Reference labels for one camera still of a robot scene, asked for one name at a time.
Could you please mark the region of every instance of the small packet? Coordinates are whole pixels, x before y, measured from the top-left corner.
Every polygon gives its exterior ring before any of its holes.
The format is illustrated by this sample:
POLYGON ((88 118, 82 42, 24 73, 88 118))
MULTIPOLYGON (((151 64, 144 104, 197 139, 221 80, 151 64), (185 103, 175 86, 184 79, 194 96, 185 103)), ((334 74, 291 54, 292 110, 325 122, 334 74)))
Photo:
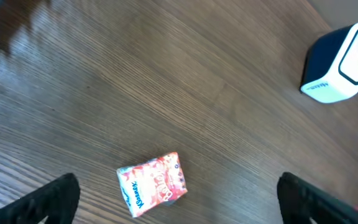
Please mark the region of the small packet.
POLYGON ((173 203, 187 193, 177 152, 122 167, 117 175, 122 196, 134 218, 160 203, 173 203))

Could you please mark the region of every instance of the wood grain surface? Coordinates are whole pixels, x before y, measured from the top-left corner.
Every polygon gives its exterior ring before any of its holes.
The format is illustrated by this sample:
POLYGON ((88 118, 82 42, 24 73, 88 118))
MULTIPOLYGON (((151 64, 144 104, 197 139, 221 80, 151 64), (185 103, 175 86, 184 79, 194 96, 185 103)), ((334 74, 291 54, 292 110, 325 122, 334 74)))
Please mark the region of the wood grain surface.
POLYGON ((358 95, 298 91, 306 0, 6 0, 0 208, 73 172, 76 223, 281 223, 290 171, 358 206, 358 95), (177 151, 189 192, 132 219, 116 169, 177 151))

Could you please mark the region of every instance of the white and navy device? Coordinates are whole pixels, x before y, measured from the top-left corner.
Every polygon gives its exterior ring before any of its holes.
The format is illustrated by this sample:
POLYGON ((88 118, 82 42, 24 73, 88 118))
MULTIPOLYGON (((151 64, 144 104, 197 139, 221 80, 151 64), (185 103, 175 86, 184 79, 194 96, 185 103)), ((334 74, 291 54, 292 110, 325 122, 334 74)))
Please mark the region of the white and navy device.
POLYGON ((300 89, 321 103, 358 93, 358 23, 328 33, 311 46, 300 89))

